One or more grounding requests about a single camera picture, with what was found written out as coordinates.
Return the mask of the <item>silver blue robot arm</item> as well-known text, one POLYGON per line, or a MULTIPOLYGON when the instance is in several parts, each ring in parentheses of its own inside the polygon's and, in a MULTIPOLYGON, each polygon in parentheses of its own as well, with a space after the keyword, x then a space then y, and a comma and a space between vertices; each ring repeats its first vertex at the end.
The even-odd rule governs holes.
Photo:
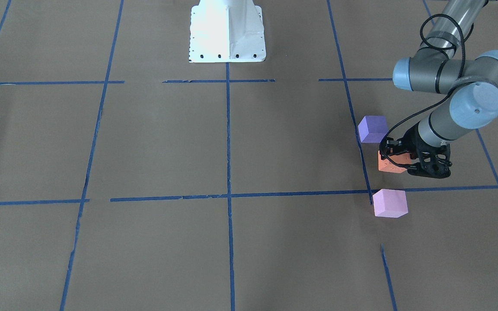
POLYGON ((382 159, 408 154, 422 164, 449 163, 450 143, 482 128, 498 117, 498 50, 469 60, 465 44, 486 0, 450 0, 443 12, 432 15, 428 33, 419 30, 421 43, 413 57, 400 59, 393 84, 402 90, 444 95, 424 109, 427 116, 394 140, 380 143, 382 159))

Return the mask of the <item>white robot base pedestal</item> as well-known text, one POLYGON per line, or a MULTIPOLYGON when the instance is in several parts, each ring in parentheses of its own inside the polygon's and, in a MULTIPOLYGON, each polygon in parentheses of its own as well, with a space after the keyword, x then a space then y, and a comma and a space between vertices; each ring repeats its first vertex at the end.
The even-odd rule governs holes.
POLYGON ((263 11, 253 0, 201 0, 190 18, 190 63, 265 61, 263 11))

